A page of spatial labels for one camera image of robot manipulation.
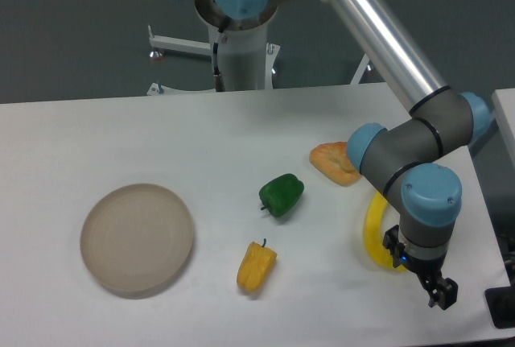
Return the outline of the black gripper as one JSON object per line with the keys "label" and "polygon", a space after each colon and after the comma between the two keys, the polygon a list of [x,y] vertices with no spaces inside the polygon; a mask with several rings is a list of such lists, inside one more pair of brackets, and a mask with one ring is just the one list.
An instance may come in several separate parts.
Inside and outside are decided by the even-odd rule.
{"label": "black gripper", "polygon": [[422,288],[429,295],[428,306],[447,310],[456,303],[458,284],[442,276],[447,256],[447,242],[438,246],[420,246],[409,239],[402,228],[393,226],[385,232],[382,242],[394,262],[400,262],[415,273]]}

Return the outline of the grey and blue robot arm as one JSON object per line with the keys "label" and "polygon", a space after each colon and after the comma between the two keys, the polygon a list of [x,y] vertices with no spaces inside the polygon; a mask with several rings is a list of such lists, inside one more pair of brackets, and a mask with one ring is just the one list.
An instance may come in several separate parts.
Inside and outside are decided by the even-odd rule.
{"label": "grey and blue robot arm", "polygon": [[[252,52],[247,41],[227,52],[222,39],[267,23],[288,0],[196,0],[198,13],[213,27],[212,75],[219,92],[263,89],[265,50]],[[320,0],[329,4],[410,114],[387,130],[369,123],[348,140],[347,155],[399,212],[383,245],[392,265],[415,273],[430,306],[446,309],[458,286],[441,272],[461,209],[462,185],[437,160],[478,139],[490,124],[484,101],[449,87],[381,0]]]}

